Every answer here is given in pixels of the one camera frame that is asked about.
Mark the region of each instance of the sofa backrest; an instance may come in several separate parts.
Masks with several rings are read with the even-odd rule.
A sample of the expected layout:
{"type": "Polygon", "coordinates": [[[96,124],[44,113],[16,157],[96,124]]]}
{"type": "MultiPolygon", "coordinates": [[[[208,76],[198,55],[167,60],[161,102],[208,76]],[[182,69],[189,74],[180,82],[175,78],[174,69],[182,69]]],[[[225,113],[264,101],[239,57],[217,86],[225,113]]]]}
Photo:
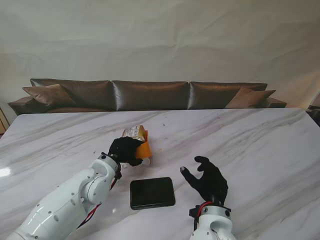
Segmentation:
{"type": "Polygon", "coordinates": [[[185,110],[189,84],[186,81],[113,81],[117,111],[185,110]]]}
{"type": "Polygon", "coordinates": [[[45,87],[60,84],[70,97],[84,108],[116,110],[113,86],[111,81],[75,81],[51,78],[31,78],[31,85],[45,87]]]}
{"type": "Polygon", "coordinates": [[[188,109],[223,109],[234,98],[240,88],[255,91],[266,90],[266,83],[220,83],[190,82],[188,109]]]}
{"type": "Polygon", "coordinates": [[[241,87],[263,91],[266,83],[170,81],[75,81],[41,78],[32,86],[60,84],[79,107],[108,111],[223,109],[241,87]]]}

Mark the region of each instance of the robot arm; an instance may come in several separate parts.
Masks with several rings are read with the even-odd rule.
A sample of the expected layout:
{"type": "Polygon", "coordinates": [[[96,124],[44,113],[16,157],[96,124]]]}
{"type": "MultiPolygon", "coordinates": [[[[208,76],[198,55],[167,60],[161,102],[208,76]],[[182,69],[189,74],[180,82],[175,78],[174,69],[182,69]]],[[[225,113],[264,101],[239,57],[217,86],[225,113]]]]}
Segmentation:
{"type": "Polygon", "coordinates": [[[200,179],[193,176],[186,167],[180,171],[186,181],[196,189],[206,201],[189,211],[194,218],[194,232],[191,240],[236,240],[232,235],[231,210],[224,207],[228,193],[228,184],[219,168],[203,156],[196,156],[195,161],[201,163],[199,172],[203,172],[200,179]]]}
{"type": "Polygon", "coordinates": [[[104,202],[119,164],[102,154],[44,197],[7,240],[64,240],[104,202]]]}

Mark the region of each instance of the sofa cushion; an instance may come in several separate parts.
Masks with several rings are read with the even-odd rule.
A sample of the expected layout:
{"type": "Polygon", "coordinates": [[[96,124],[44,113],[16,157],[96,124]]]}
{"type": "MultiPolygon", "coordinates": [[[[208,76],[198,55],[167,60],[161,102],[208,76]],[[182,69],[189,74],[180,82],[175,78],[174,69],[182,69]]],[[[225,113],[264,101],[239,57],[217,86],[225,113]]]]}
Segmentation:
{"type": "Polygon", "coordinates": [[[25,86],[22,88],[31,97],[47,107],[76,107],[77,104],[59,84],[49,86],[25,86]]]}
{"type": "Polygon", "coordinates": [[[223,109],[240,88],[255,91],[266,90],[266,83],[190,82],[188,109],[223,109]]]}
{"type": "Polygon", "coordinates": [[[87,107],[59,107],[47,111],[49,114],[56,113],[91,113],[91,112],[106,112],[104,109],[87,108],[87,107]]]}
{"type": "Polygon", "coordinates": [[[264,102],[276,90],[254,91],[242,87],[232,100],[225,106],[226,109],[254,109],[264,102]]]}
{"type": "Polygon", "coordinates": [[[60,84],[71,98],[81,107],[116,109],[113,87],[110,81],[75,81],[50,78],[32,78],[32,86],[49,86],[60,84]]]}
{"type": "Polygon", "coordinates": [[[189,85],[185,81],[113,81],[117,111],[186,110],[189,85]]]}

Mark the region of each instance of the sofa armrest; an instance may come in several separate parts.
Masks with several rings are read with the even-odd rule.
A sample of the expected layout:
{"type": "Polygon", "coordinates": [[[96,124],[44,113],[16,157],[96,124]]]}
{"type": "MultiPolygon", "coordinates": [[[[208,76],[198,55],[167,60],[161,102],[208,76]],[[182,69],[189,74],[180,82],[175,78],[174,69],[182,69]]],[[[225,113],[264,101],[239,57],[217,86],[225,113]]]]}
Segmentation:
{"type": "Polygon", "coordinates": [[[267,100],[265,100],[264,102],[262,102],[259,105],[259,108],[263,108],[263,109],[271,109],[271,108],[285,108],[287,105],[286,102],[284,101],[280,101],[278,99],[269,97],[267,100]]]}
{"type": "Polygon", "coordinates": [[[308,114],[320,126],[320,109],[313,109],[308,114]]]}
{"type": "Polygon", "coordinates": [[[17,115],[41,114],[45,113],[50,108],[45,104],[38,102],[31,96],[26,96],[17,101],[9,102],[8,105],[15,111],[17,115]]]}

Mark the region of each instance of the throw pillow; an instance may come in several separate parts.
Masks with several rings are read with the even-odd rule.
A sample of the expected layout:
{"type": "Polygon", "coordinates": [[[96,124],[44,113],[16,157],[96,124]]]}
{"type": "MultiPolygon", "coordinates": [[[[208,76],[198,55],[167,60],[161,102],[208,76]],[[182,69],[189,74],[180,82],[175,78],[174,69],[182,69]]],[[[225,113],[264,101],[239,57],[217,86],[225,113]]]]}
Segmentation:
{"type": "Polygon", "coordinates": [[[254,109],[275,91],[276,90],[254,91],[242,87],[227,106],[225,106],[225,109],[254,109]]]}
{"type": "Polygon", "coordinates": [[[76,107],[77,104],[60,84],[22,88],[31,97],[48,107],[76,107]]]}

